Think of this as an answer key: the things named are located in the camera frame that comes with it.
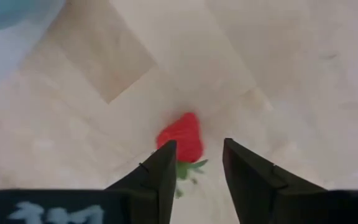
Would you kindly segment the clear plastic tupperware container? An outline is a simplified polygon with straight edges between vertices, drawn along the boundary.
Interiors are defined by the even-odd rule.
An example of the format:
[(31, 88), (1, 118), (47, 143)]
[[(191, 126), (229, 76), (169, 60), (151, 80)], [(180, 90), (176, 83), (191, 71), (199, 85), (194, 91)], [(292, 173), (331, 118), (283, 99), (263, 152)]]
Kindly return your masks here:
[(66, 0), (0, 0), (0, 81), (19, 66), (65, 3)]

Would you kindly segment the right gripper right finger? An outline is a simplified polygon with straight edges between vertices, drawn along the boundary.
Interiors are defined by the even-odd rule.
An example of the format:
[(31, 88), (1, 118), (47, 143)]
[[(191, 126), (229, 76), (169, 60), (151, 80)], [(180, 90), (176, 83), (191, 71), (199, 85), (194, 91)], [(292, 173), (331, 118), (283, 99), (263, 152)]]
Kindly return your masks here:
[(223, 167), (240, 224), (275, 224), (275, 199), (281, 191), (296, 195), (325, 191), (231, 138), (224, 140)]

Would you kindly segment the red toy strawberry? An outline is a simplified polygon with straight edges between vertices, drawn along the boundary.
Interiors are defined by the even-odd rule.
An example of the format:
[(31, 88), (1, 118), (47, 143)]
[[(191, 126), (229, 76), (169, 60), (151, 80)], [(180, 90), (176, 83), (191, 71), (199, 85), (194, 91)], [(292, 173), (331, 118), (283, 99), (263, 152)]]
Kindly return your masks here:
[(191, 173), (204, 174), (202, 167), (208, 162), (208, 159), (201, 159), (204, 146), (198, 116), (191, 112), (184, 113), (161, 130), (155, 140), (157, 149), (169, 141), (175, 141), (177, 145), (177, 182), (189, 180), (193, 185), (197, 185), (198, 181)]

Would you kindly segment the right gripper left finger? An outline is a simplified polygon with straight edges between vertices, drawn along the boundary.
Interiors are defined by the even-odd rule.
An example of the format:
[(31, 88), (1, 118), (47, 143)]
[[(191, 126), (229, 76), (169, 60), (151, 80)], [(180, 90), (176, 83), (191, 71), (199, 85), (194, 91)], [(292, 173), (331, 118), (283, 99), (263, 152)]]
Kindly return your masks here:
[(177, 142), (169, 140), (105, 189), (122, 197), (126, 224), (170, 224), (177, 184)]

